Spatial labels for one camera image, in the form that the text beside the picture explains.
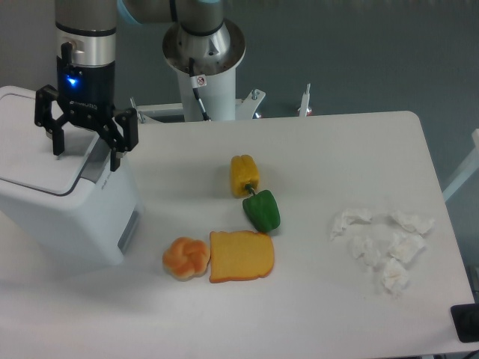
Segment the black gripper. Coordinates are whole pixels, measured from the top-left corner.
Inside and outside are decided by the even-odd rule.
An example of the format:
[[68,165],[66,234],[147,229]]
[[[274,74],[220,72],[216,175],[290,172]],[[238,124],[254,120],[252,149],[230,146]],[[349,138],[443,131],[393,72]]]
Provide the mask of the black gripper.
[[138,144],[138,116],[134,108],[114,112],[115,62],[90,67],[73,63],[73,44],[62,43],[57,57],[58,91],[45,85],[35,93],[34,123],[51,135],[52,151],[56,156],[64,152],[63,125],[68,116],[52,116],[52,104],[57,102],[65,112],[68,104],[79,105],[93,112],[98,122],[98,134],[110,148],[110,170],[116,171],[124,153]]

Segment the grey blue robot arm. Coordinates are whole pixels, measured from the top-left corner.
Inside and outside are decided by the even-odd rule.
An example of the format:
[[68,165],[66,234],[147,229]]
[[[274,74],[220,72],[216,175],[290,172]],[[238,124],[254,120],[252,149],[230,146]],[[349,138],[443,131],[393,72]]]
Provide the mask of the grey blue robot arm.
[[66,123],[96,132],[109,146],[110,168],[138,144],[137,112],[114,105],[117,13],[136,23],[173,22],[177,49],[194,66],[220,61],[230,37],[221,1],[56,1],[57,83],[35,94],[34,123],[65,150]]

